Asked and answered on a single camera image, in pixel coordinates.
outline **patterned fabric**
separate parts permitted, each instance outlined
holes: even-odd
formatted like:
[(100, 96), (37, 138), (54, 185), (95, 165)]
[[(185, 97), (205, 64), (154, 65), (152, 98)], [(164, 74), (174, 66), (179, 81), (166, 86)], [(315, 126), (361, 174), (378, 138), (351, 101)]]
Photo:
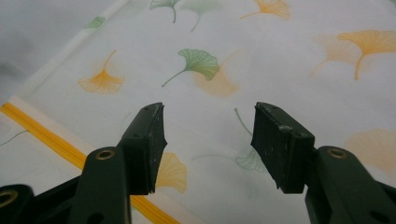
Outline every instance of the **patterned fabric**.
[(10, 102), (84, 154), (163, 102), (151, 202), (182, 223), (307, 223), (304, 195), (277, 190), (250, 146), (254, 105), (283, 108), (316, 147), (344, 147), (396, 186), (395, 69), (391, 1), (119, 1)]

